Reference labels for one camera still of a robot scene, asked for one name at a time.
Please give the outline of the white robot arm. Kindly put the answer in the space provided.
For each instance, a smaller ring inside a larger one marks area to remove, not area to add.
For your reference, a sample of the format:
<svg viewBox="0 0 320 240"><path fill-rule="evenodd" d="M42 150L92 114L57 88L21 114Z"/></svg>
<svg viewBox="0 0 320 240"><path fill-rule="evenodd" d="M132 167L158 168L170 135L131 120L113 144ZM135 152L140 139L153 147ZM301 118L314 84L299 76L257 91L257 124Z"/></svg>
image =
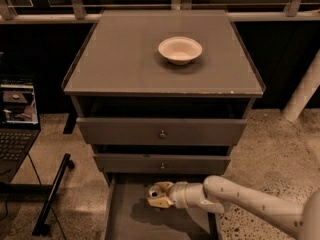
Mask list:
<svg viewBox="0 0 320 240"><path fill-rule="evenodd" d="M249 113L249 125L227 172L191 181L160 181L149 193L156 208L200 208L232 218L238 210L256 216L294 240L320 240L319 151L308 142L319 126L303 118L303 108L319 86L319 59L314 58L282 110Z"/></svg>

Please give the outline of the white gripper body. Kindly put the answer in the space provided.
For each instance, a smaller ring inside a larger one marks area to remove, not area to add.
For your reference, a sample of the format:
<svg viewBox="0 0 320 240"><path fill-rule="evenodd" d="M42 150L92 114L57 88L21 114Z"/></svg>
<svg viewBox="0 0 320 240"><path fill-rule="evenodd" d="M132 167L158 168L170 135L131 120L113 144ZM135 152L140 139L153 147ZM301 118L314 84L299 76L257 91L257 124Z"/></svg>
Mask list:
<svg viewBox="0 0 320 240"><path fill-rule="evenodd" d="M186 187L187 182L177 182L173 184L168 192L170 203L177 209L188 208L186 200Z"/></svg>

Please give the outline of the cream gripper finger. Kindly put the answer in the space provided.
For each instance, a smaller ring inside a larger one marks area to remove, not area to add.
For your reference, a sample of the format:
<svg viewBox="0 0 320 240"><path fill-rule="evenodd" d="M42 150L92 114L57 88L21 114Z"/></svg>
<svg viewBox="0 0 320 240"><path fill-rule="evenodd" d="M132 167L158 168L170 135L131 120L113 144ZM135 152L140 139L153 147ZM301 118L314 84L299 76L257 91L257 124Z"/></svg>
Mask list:
<svg viewBox="0 0 320 240"><path fill-rule="evenodd" d="M148 203L152 207L162 208L162 209L167 209L172 205L172 202L168 197L156 197L156 198L149 197Z"/></svg>
<svg viewBox="0 0 320 240"><path fill-rule="evenodd" d="M161 189L162 192L168 192L169 189L173 186L172 182L157 182L156 186Z"/></svg>

